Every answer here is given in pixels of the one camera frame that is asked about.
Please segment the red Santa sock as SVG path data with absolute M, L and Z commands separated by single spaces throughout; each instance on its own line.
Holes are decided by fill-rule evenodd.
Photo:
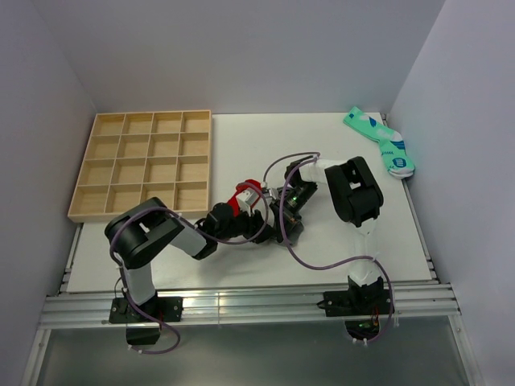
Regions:
M 235 193 L 227 201 L 227 204 L 232 208 L 233 215 L 237 217 L 242 212 L 251 214 L 260 199 L 259 192 L 261 191 L 261 183 L 254 179 L 247 179 L 238 184 Z

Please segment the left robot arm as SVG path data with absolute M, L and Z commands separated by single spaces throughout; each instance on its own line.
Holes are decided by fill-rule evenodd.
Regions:
M 191 224 L 171 214 L 161 199 L 153 197 L 115 217 L 104 234 L 128 289 L 128 312 L 138 321 L 157 315 L 158 295 L 151 262 L 168 245 L 200 261 L 213 254 L 219 243 L 239 236 L 260 244 L 274 236 L 267 215 L 218 203 L 204 218 Z

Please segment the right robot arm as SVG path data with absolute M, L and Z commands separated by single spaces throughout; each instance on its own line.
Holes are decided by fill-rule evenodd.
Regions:
M 347 162 L 322 159 L 316 152 L 301 153 L 284 175 L 285 181 L 278 199 L 278 226 L 282 242 L 290 255 L 302 267 L 313 271 L 328 271 L 348 266 L 348 304 L 359 314 L 366 313 L 376 303 L 376 294 L 386 292 L 393 303 L 393 284 L 381 262 L 377 259 L 374 231 L 384 196 L 372 171 L 361 156 Z M 329 265 L 310 265 L 293 250 L 286 233 L 284 214 L 291 213 L 309 200 L 317 187 L 328 187 L 334 210 L 346 224 L 355 231 L 356 256 L 348 257 Z

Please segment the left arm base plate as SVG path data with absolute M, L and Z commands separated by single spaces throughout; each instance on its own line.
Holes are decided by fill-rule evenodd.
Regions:
M 154 297 L 138 308 L 162 322 L 179 322 L 183 311 L 181 297 Z M 137 312 L 126 298 L 115 298 L 109 313 L 109 323 L 127 324 L 150 322 L 150 319 Z

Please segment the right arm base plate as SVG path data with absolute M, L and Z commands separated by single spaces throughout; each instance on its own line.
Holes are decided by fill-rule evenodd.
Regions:
M 373 316 L 388 315 L 392 301 L 387 289 L 351 288 L 326 291 L 316 305 L 327 317 Z

